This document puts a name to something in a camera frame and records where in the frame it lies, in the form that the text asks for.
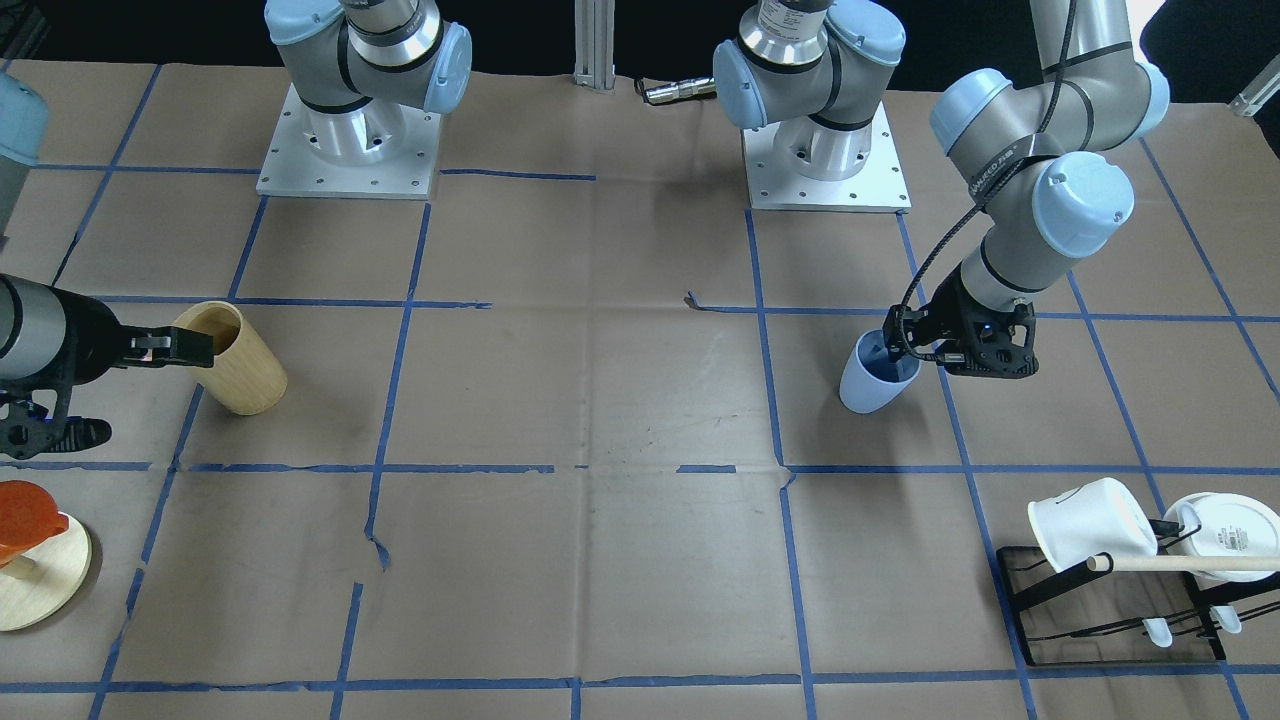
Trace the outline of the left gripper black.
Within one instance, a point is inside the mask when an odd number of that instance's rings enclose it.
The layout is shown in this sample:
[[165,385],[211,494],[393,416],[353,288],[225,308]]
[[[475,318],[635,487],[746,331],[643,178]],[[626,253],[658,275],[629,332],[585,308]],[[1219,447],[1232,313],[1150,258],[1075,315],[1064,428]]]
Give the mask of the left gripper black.
[[884,347],[890,361],[913,357],[931,361],[922,346],[942,342],[945,351],[995,351],[1012,347],[1010,314],[978,302],[963,283],[961,270],[952,270],[922,310],[888,310],[884,318]]

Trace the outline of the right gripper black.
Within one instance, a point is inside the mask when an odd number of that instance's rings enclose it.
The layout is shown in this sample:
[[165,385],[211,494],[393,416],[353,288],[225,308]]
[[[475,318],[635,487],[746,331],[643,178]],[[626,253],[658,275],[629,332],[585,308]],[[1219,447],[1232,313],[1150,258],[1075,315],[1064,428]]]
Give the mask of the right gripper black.
[[128,366],[212,368],[211,336],[196,331],[132,331],[114,311],[96,299],[63,299],[68,328],[74,340],[70,351],[69,386],[96,380],[128,352]]

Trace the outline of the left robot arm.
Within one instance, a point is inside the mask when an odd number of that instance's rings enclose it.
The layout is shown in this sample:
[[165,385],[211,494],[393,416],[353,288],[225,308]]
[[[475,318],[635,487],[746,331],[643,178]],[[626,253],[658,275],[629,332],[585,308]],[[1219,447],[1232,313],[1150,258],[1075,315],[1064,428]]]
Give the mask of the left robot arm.
[[[1037,372],[1034,301],[1130,217],[1135,197],[1103,151],[1165,117],[1164,73],[1135,59],[1123,1],[1033,1],[1042,81],[1018,88],[992,68],[950,85],[931,128],[992,224],[931,301],[914,288],[883,324],[890,361],[955,375]],[[868,132],[906,31],[873,1],[759,1],[713,54],[719,104],[741,129],[777,126],[819,178],[813,142]]]

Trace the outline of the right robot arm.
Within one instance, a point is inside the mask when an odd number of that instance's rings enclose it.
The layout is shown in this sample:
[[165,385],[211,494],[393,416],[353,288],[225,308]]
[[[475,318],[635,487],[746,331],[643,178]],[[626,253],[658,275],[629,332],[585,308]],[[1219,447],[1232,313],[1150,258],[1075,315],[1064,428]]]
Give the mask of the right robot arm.
[[[429,174],[431,117],[451,114],[470,81],[474,38],[433,1],[269,1],[269,37],[291,74],[291,105],[260,190],[338,195],[342,179],[403,193]],[[180,327],[122,324],[104,304],[3,277],[3,388],[60,389],[114,366],[210,368],[218,343]]]

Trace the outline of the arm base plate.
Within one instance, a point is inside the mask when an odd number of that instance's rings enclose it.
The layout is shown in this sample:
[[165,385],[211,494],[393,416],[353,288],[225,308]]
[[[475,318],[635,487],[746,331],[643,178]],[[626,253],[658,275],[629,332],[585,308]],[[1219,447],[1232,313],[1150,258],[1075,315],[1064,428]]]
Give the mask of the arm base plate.
[[325,114],[289,88],[257,193],[293,199],[426,200],[444,118],[390,101]]
[[801,117],[741,136],[756,210],[905,213],[913,206],[883,104],[870,124],[855,131]]

